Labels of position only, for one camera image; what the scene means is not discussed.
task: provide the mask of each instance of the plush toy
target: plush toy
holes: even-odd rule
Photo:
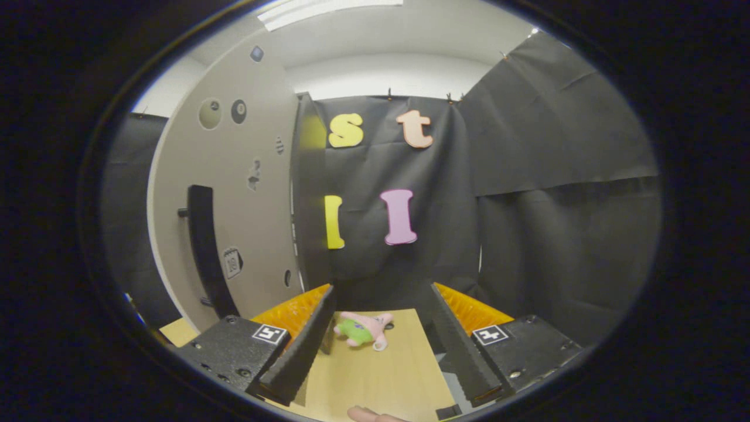
[[[342,312],[341,322],[339,322],[333,331],[337,335],[349,337],[346,343],[352,347],[375,341],[373,349],[376,351],[385,350],[388,347],[386,335],[384,333],[386,325],[393,321],[393,314],[381,314],[376,317],[357,315],[353,312]]]

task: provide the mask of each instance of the orange gripper pad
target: orange gripper pad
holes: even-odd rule
[[[294,339],[305,327],[305,324],[310,319],[310,315],[318,306],[318,303],[323,298],[324,293],[331,287],[331,285],[322,285],[313,290],[306,291],[303,294],[293,297],[286,302],[280,303],[273,308],[265,311],[264,313],[252,318],[251,321],[255,321],[258,324],[268,324],[274,327],[283,328],[289,331],[292,339],[289,344],[292,344]]]
[[[447,302],[448,307],[453,311],[453,315],[456,315],[456,318],[468,336],[471,336],[474,330],[513,321],[513,317],[473,297],[448,288],[440,283],[435,283],[435,286],[437,286],[437,290]]]

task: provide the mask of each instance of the black curtain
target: black curtain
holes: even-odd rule
[[[357,113],[364,139],[326,148],[328,194],[342,197],[343,249],[330,251],[341,309],[416,308],[424,315],[426,288],[441,282],[461,291],[476,286],[479,268],[476,198],[464,120],[453,104],[432,98],[352,97],[317,101],[326,127],[339,114]],[[396,118],[418,110],[431,122],[433,144],[416,149]],[[386,204],[380,194],[409,189],[414,243],[390,246]]]
[[[100,223],[112,277],[154,328],[180,318],[156,269],[146,223],[149,171],[166,124],[167,118],[159,116],[131,114],[124,119],[101,181]]]
[[[482,265],[476,295],[591,344],[647,278],[661,224],[646,133],[620,93],[539,33],[459,110],[471,149]]]

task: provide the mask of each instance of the sticker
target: sticker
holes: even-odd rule
[[[276,328],[271,325],[263,324],[258,331],[253,334],[253,338],[277,345],[286,333],[287,331],[283,328]]]
[[[505,331],[501,330],[500,327],[496,325],[480,328],[478,330],[474,330],[473,332],[474,336],[476,336],[476,338],[483,346],[497,343],[500,340],[505,340],[509,337]]]
[[[250,52],[250,58],[256,63],[263,60],[264,55],[263,49],[258,46],[253,47],[253,51]]]
[[[281,154],[284,153],[284,148],[283,147],[284,147],[284,143],[281,142],[281,137],[277,136],[276,137],[276,153],[278,155],[281,155]]]
[[[255,192],[258,183],[260,183],[260,159],[256,158],[250,170],[250,176],[247,178],[247,188]]]
[[[237,248],[227,248],[222,254],[224,256],[224,265],[226,266],[226,277],[232,279],[242,272],[242,255]]]
[[[198,110],[198,121],[207,130],[216,128],[221,121],[221,105],[216,98],[203,101]]]
[[[238,125],[245,121],[245,117],[248,114],[248,106],[245,105],[243,100],[237,100],[232,104],[232,120]]]

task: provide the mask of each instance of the wooden table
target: wooden table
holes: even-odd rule
[[[414,309],[388,312],[394,315],[394,328],[385,332],[386,350],[375,351],[371,345],[351,348],[344,339],[335,339],[331,354],[318,351],[307,379],[289,407],[268,403],[326,422],[351,422],[347,409],[354,405],[412,422],[437,421],[435,411],[451,407],[455,401],[422,323]],[[196,336],[187,324],[179,321],[162,329],[175,345],[183,345]]]

